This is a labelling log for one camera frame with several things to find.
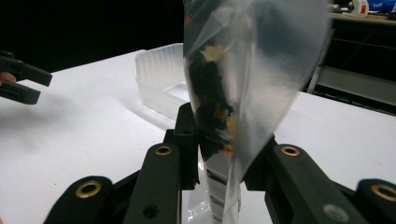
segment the white table surface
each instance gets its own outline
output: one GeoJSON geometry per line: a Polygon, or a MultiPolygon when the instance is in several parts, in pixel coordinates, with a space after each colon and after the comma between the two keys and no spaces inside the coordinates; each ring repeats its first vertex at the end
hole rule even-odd
{"type": "MultiPolygon", "coordinates": [[[[0,98],[0,218],[42,223],[73,182],[114,183],[140,169],[147,149],[175,122],[142,105],[136,52],[53,74],[37,105],[0,98]]],[[[299,93],[275,131],[305,149],[330,179],[356,188],[363,178],[396,183],[396,118],[299,93]]],[[[242,191],[240,223],[270,223],[263,192],[242,191]]],[[[191,195],[183,192],[183,223],[191,195]]]]}

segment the transparent plastic bag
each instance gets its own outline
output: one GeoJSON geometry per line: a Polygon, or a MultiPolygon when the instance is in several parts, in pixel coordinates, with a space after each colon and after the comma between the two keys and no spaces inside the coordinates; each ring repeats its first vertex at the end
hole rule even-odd
{"type": "Polygon", "coordinates": [[[185,0],[184,67],[214,223],[237,223],[240,183],[318,62],[320,0],[185,0]]]}

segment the red object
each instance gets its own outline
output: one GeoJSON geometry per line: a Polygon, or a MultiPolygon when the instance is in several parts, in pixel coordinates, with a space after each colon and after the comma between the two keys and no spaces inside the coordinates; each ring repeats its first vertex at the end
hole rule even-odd
{"type": "Polygon", "coordinates": [[[366,8],[367,8],[366,5],[361,6],[361,14],[366,13],[366,8]]]}

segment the clear plastic container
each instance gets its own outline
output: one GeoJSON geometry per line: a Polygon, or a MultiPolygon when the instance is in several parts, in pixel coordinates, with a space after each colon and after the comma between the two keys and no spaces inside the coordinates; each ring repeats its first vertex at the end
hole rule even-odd
{"type": "Polygon", "coordinates": [[[143,104],[176,120],[178,108],[189,102],[183,67],[183,44],[138,53],[136,82],[143,104]]]}

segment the blue object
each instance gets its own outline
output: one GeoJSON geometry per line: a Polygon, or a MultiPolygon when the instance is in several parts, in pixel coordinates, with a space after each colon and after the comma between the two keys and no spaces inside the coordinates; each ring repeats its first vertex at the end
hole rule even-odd
{"type": "Polygon", "coordinates": [[[370,11],[391,12],[395,7],[396,0],[368,0],[370,11]]]}

